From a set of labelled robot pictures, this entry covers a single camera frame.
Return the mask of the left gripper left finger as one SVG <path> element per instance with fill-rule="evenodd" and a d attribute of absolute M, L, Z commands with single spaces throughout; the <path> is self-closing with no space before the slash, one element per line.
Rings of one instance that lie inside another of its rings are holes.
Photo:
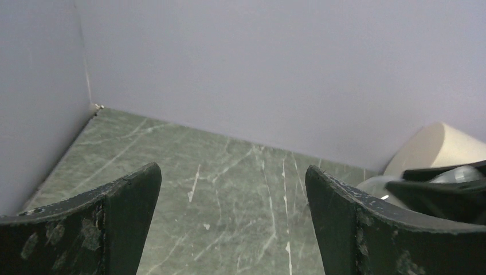
<path fill-rule="evenodd" d="M 149 163 L 61 202 L 1 217 L 2 274 L 136 274 L 162 173 Z"/>

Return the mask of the clear bottle silver cap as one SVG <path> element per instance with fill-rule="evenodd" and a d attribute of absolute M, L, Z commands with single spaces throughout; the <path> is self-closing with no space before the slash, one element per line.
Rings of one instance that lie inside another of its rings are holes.
<path fill-rule="evenodd" d="M 462 183 L 483 178 L 485 178 L 485 174 L 479 169 L 472 166 L 460 166 L 432 177 L 429 176 L 426 179 L 419 179 L 419 181 L 432 183 Z M 386 184 L 391 181 L 403 181 L 403 179 L 385 175 L 375 176 L 358 184 L 357 188 L 393 205 L 409 210 L 409 207 L 386 190 Z"/>

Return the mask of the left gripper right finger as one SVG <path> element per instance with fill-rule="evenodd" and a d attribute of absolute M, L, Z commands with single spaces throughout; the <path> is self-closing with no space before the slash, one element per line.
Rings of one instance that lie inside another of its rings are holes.
<path fill-rule="evenodd" d="M 401 208 L 316 166 L 305 186 L 326 274 L 485 273 L 485 224 Z"/>

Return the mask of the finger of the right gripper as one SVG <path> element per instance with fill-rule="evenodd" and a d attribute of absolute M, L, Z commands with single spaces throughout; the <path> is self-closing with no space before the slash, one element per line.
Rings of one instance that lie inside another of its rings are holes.
<path fill-rule="evenodd" d="M 385 189 L 408 209 L 451 221 L 485 224 L 485 161 L 403 172 Z"/>

